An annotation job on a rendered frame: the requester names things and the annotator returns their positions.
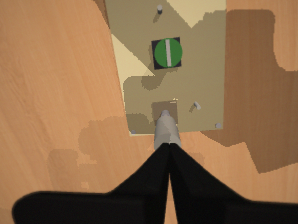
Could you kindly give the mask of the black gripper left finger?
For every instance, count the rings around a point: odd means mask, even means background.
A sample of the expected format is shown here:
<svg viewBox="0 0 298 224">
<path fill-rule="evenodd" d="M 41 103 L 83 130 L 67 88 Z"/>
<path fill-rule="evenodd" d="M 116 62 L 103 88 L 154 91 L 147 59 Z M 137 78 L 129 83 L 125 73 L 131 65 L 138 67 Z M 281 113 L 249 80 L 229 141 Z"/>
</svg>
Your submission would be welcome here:
<svg viewBox="0 0 298 224">
<path fill-rule="evenodd" d="M 164 224 L 170 148 L 162 143 L 108 193 L 37 191 L 12 207 L 15 224 Z"/>
</svg>

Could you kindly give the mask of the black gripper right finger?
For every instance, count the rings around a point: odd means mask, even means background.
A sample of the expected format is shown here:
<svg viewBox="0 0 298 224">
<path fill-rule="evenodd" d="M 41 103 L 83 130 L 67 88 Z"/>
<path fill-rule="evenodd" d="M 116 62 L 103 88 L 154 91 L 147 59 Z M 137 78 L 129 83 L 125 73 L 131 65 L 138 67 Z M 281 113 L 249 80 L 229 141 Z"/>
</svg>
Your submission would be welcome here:
<svg viewBox="0 0 298 224">
<path fill-rule="evenodd" d="M 298 224 L 298 203 L 246 199 L 176 143 L 169 148 L 177 224 Z"/>
</svg>

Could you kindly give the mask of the pale yellow board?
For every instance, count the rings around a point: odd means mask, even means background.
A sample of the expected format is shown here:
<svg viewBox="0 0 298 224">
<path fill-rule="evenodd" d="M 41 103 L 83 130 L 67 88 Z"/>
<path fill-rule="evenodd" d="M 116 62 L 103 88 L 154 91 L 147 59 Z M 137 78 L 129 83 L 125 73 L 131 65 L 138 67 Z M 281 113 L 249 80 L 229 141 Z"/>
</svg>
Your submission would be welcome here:
<svg viewBox="0 0 298 224">
<path fill-rule="evenodd" d="M 226 2 L 105 0 L 129 135 L 155 151 L 223 129 Z"/>
</svg>

